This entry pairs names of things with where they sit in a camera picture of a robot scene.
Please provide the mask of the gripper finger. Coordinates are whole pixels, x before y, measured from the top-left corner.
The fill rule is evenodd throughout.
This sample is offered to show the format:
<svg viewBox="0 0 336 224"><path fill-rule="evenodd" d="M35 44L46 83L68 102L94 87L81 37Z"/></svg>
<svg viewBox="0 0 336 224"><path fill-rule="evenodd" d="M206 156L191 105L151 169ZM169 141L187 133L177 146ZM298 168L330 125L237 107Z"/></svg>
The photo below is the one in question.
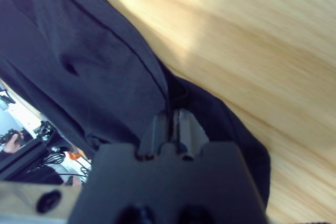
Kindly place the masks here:
<svg viewBox="0 0 336 224"><path fill-rule="evenodd" d="M209 142L194 114L186 109L175 111L175 142L182 156L197 156Z"/></svg>
<svg viewBox="0 0 336 224"><path fill-rule="evenodd" d="M158 113L140 142L141 155L156 155L168 139L168 119L165 112Z"/></svg>

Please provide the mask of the bystander bare hand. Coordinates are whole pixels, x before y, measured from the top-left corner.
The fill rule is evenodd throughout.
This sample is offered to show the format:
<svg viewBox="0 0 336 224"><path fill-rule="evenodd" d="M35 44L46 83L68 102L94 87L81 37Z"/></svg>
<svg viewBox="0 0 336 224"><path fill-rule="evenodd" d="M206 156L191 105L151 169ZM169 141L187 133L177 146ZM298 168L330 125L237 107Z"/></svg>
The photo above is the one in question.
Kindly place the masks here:
<svg viewBox="0 0 336 224"><path fill-rule="evenodd" d="M21 147L21 143L18 139L23 139L23 134L19 133L19 134L14 134L11 139L5 144L3 151L5 153L10 153L10 154L14 154L16 153L20 147Z"/></svg>

